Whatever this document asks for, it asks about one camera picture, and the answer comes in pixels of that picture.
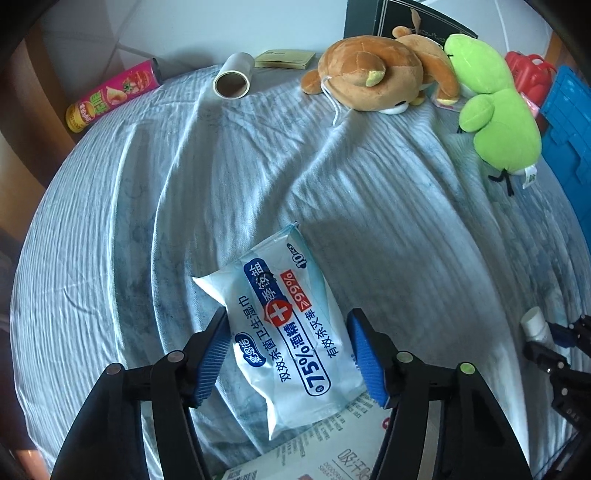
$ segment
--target blue plastic box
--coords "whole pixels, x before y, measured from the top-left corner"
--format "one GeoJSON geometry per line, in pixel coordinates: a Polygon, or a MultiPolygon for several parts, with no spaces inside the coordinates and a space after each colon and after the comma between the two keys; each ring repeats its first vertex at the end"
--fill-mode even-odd
{"type": "Polygon", "coordinates": [[[563,66],[541,108],[542,155],[562,185],[591,250],[591,89],[563,66]]]}

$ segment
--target light blue bedsheet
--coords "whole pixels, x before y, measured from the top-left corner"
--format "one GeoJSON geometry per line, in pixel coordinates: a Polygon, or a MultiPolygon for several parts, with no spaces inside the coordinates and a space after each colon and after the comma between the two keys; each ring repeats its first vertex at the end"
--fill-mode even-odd
{"type": "MultiPolygon", "coordinates": [[[[591,305],[590,261],[547,166],[508,198],[457,117],[425,103],[349,112],[333,128],[301,72],[257,70],[222,102],[216,68],[167,82],[101,119],[66,160],[27,236],[12,299],[18,396],[49,466],[111,362],[153,363],[217,308],[192,282],[294,220],[343,313],[426,362],[472,361],[534,473],[571,435],[547,377],[521,356],[521,315],[565,325],[591,305]]],[[[591,367],[573,355],[575,368],[591,367]]],[[[144,411],[151,475],[161,475],[144,411]]],[[[229,355],[195,415],[213,473],[268,442],[265,403],[229,355]]]]}

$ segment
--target plush toy tag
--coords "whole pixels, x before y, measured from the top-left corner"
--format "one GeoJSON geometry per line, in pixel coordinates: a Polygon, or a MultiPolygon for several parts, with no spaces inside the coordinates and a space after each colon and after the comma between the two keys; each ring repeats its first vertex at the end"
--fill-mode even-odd
{"type": "Polygon", "coordinates": [[[525,190],[527,187],[530,187],[531,185],[533,185],[535,183],[537,176],[538,176],[538,169],[535,167],[535,165],[532,165],[531,167],[527,167],[525,169],[525,180],[523,182],[523,189],[525,190]]]}

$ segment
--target pink snack can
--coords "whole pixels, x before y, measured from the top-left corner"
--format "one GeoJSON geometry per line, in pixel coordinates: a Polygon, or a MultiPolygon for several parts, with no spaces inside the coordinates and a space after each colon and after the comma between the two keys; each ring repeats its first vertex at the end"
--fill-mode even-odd
{"type": "Polygon", "coordinates": [[[156,59],[146,60],[107,80],[66,110],[66,124],[82,132],[96,118],[162,85],[156,59]]]}

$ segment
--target white bottle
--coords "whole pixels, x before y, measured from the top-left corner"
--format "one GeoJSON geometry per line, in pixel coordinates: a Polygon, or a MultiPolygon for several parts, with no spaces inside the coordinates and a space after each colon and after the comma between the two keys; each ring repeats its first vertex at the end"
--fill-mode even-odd
{"type": "Polygon", "coordinates": [[[548,327],[548,323],[544,320],[544,314],[542,314],[540,307],[534,307],[523,315],[521,327],[525,332],[528,342],[541,343],[552,350],[555,348],[550,327],[548,327]]]}

